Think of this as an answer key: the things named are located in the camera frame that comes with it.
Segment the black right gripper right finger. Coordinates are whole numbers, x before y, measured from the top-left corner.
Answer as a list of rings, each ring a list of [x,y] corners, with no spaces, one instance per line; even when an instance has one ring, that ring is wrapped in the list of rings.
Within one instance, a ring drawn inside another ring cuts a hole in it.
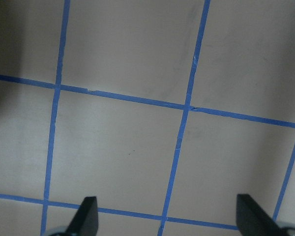
[[[236,196],[236,226],[242,236],[287,236],[249,194]]]

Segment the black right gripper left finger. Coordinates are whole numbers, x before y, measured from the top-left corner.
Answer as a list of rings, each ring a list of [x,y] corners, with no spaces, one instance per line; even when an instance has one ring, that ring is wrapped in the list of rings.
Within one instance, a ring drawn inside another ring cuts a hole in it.
[[[66,236],[96,236],[99,227],[97,198],[85,197],[65,230]]]

